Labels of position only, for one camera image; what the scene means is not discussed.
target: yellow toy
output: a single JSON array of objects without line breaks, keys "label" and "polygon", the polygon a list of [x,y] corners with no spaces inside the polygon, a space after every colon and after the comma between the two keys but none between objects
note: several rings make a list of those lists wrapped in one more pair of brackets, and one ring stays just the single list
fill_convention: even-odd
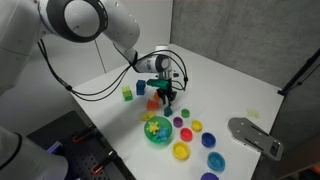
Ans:
[{"label": "yellow toy", "polygon": [[141,114],[140,119],[141,121],[148,121],[149,119],[156,116],[156,113],[154,111],[147,111]]},{"label": "yellow toy", "polygon": [[157,131],[159,130],[158,121],[155,123],[149,122],[149,127],[147,128],[153,135],[156,135]]}]

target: table surface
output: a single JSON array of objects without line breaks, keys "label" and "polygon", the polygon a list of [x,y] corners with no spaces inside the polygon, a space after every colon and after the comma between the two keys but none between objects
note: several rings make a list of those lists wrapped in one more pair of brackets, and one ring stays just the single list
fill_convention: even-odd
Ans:
[{"label": "table surface", "polygon": [[[279,88],[179,46],[171,44],[170,48],[185,61],[190,81],[186,92],[178,92],[172,105],[174,114],[168,119],[172,122],[174,117],[181,115],[181,109],[188,108],[191,116],[184,119],[184,127],[190,127],[193,119],[203,124],[202,132],[194,133],[193,140],[187,143],[190,148],[187,160],[180,161],[172,155],[173,143],[180,141],[180,129],[174,128],[171,141],[163,145],[152,144],[144,135],[144,122],[139,116],[146,110],[147,99],[156,89],[147,87],[145,96],[136,96],[135,84],[138,79],[155,78],[155,74],[139,74],[132,69],[127,73],[121,86],[130,85],[134,94],[130,102],[124,102],[120,88],[99,102],[75,97],[76,101],[139,180],[196,180],[206,172],[213,172],[225,180],[251,179],[260,153],[234,140],[227,122],[232,117],[247,117],[269,133],[283,100],[283,96],[277,94]],[[101,90],[124,68],[117,68],[75,89],[87,93]],[[163,116],[164,107],[161,106],[157,115]],[[248,117],[248,108],[258,112],[259,118]],[[202,146],[203,132],[214,134],[217,140],[214,148]],[[223,172],[214,172],[207,166],[210,152],[224,156],[226,168]]]}]

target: red cup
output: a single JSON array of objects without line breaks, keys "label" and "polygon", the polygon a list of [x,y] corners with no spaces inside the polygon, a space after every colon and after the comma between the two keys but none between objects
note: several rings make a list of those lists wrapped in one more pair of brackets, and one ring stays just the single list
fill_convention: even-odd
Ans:
[{"label": "red cup", "polygon": [[182,128],[180,131],[180,138],[183,141],[191,141],[192,140],[192,131],[189,128]]}]

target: metal clamp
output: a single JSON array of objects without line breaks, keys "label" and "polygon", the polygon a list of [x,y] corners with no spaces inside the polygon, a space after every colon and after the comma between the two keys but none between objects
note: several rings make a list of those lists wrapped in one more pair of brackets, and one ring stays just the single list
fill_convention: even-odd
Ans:
[{"label": "metal clamp", "polygon": [[244,145],[255,148],[272,160],[279,161],[281,159],[283,144],[247,118],[231,118],[228,127],[232,136]]}]

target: green bowl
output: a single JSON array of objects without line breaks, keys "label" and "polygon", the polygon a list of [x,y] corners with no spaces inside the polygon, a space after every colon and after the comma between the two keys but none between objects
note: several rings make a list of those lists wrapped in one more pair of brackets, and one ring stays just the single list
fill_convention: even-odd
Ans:
[{"label": "green bowl", "polygon": [[[150,122],[151,123],[158,122],[158,127],[160,129],[167,128],[167,132],[166,132],[167,138],[166,139],[158,138],[157,134],[154,135],[152,132],[148,131],[147,128],[149,127]],[[145,123],[144,133],[151,142],[156,143],[156,144],[161,144],[161,143],[166,142],[170,138],[170,136],[172,134],[172,125],[168,119],[166,119],[164,117],[160,117],[160,116],[154,116]]]}]

